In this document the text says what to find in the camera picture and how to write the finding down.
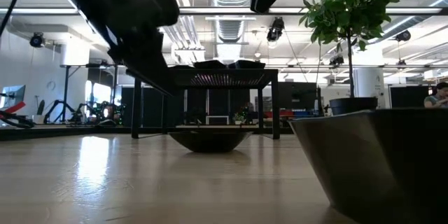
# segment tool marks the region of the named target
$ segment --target white column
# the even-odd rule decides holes
[[[378,109],[386,107],[383,69],[354,69],[353,80],[355,83],[355,97],[376,97],[378,98]]]
[[[353,64],[383,65],[383,48],[369,45],[365,52],[356,52]],[[381,68],[359,68],[353,70],[355,97],[378,98],[378,109],[386,107],[384,98],[384,74]]]

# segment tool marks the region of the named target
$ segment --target black arm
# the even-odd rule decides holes
[[[177,91],[162,55],[158,27],[179,18],[176,0],[70,0],[109,45],[116,64],[164,93]]]

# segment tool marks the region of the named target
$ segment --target window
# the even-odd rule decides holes
[[[109,102],[111,100],[111,91],[110,87],[95,83],[93,85],[93,101],[98,103]]]
[[[85,82],[85,101],[90,101],[90,95],[92,94],[92,81],[88,80]]]

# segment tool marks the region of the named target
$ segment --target person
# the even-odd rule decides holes
[[[425,108],[447,108],[448,109],[448,83],[439,83],[436,86],[437,92],[425,98]]]

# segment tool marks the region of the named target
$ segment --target potted plant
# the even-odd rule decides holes
[[[363,109],[375,109],[375,97],[354,97],[352,55],[354,46],[364,51],[368,41],[382,37],[382,24],[391,21],[386,14],[389,3],[400,0],[320,0],[309,3],[303,0],[308,12],[300,18],[300,24],[313,28],[311,42],[319,45],[337,42],[336,53],[347,44],[349,58],[350,98],[330,101],[333,114],[350,113]]]
[[[235,125],[241,125],[244,121],[244,116],[240,113],[235,113],[233,120],[235,122]]]

